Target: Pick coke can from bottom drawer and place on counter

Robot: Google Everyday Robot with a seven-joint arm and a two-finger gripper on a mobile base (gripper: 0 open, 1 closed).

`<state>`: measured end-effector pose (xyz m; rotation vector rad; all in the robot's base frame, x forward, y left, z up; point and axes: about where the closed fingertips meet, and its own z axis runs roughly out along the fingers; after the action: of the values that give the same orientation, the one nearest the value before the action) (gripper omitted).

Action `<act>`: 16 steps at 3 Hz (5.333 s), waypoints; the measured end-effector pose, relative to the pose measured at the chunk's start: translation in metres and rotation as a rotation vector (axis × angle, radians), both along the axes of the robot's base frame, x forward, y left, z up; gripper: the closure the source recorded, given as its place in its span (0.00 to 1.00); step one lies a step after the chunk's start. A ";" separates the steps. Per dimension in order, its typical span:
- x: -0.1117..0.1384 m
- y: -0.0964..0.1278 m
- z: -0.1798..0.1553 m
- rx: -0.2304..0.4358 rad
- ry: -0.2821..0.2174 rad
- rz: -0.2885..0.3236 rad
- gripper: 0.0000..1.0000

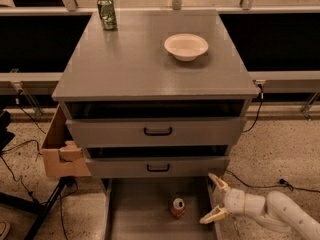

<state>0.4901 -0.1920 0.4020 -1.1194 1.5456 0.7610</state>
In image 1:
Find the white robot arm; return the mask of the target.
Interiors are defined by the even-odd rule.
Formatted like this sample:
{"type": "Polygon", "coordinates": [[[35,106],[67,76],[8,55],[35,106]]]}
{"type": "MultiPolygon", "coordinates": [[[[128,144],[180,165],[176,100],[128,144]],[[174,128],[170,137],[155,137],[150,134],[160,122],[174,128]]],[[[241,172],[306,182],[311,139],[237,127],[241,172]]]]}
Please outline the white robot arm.
{"type": "Polygon", "coordinates": [[[224,206],[214,207],[200,219],[201,224],[216,222],[228,215],[248,216],[269,230],[285,233],[292,228],[303,240],[320,240],[320,223],[287,195],[279,191],[272,191],[266,197],[253,195],[231,188],[215,174],[209,173],[208,177],[223,193],[224,206]]]}

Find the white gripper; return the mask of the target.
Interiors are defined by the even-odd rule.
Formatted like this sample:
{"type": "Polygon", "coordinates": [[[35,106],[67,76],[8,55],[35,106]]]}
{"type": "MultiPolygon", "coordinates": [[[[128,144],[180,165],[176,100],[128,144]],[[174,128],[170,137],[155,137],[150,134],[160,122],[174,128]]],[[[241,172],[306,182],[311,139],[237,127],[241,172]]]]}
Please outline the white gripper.
{"type": "Polygon", "coordinates": [[[266,198],[259,195],[246,193],[242,190],[232,188],[217,175],[209,173],[208,177],[215,183],[216,187],[224,195],[224,207],[217,205],[209,213],[200,219],[201,224],[210,224],[226,218],[229,213],[233,215],[260,217],[266,213],[266,198]]]}

